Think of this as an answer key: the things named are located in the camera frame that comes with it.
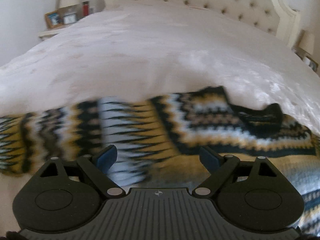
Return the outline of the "black yellow white patterned sweater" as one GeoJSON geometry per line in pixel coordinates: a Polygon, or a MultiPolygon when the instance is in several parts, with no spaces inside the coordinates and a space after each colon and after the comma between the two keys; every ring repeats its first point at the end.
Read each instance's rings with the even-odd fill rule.
{"type": "Polygon", "coordinates": [[[232,104],[223,87],[125,102],[107,96],[1,117],[1,174],[34,174],[51,157],[74,160],[109,144],[120,186],[195,187],[207,177],[199,148],[242,160],[267,157],[302,195],[304,233],[319,234],[319,135],[277,103],[232,104]]]}

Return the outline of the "small silver picture frame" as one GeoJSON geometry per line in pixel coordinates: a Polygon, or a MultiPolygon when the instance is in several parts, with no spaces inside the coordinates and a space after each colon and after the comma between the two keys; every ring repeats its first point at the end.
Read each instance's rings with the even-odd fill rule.
{"type": "Polygon", "coordinates": [[[59,9],[59,13],[64,25],[74,24],[80,17],[81,6],[80,4],[71,5],[59,9]]]}

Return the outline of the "right bedside picture frame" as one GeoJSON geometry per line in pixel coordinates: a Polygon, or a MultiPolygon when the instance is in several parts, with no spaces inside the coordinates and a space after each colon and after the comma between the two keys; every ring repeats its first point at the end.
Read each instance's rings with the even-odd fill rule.
{"type": "Polygon", "coordinates": [[[309,66],[314,72],[317,72],[318,70],[318,63],[313,60],[310,56],[308,55],[305,55],[303,58],[302,58],[302,61],[307,65],[309,66]]]}

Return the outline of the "left wooden picture frame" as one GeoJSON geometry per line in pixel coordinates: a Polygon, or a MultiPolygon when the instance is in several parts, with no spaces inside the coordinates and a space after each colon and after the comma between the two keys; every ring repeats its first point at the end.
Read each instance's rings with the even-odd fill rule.
{"type": "Polygon", "coordinates": [[[44,19],[49,29],[54,29],[63,26],[62,18],[57,10],[45,14],[44,19]]]}

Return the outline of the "right bedside table lamp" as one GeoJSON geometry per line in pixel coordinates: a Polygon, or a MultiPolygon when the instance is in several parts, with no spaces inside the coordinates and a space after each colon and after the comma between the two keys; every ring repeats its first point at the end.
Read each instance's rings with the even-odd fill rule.
{"type": "Polygon", "coordinates": [[[303,57],[305,55],[312,55],[315,46],[315,35],[307,30],[302,30],[302,34],[298,42],[298,55],[303,57]]]}

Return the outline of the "red bottle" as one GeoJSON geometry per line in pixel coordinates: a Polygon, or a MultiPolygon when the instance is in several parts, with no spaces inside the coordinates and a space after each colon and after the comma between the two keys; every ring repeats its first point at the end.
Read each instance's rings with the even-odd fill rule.
{"type": "Polygon", "coordinates": [[[86,17],[89,15],[89,1],[84,1],[82,3],[82,16],[86,17]]]}

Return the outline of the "white satin bedspread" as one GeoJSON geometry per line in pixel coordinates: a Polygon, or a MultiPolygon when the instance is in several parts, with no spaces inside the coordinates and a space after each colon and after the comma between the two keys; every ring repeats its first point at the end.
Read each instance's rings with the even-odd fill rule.
{"type": "MultiPolygon", "coordinates": [[[[132,1],[93,14],[1,67],[1,117],[112,96],[223,87],[237,106],[282,111],[319,135],[319,77],[277,38],[216,12],[132,1]]],[[[1,174],[1,233],[33,174],[1,174]]]]}

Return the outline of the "left white nightstand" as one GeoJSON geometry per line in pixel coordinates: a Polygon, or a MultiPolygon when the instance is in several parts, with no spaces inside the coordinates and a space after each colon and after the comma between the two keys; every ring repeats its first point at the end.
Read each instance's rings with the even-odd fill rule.
{"type": "Polygon", "coordinates": [[[68,28],[68,25],[60,26],[54,29],[47,29],[45,31],[42,31],[39,33],[38,37],[41,41],[45,41],[49,38],[52,38],[53,36],[63,32],[66,28],[68,28]]]}

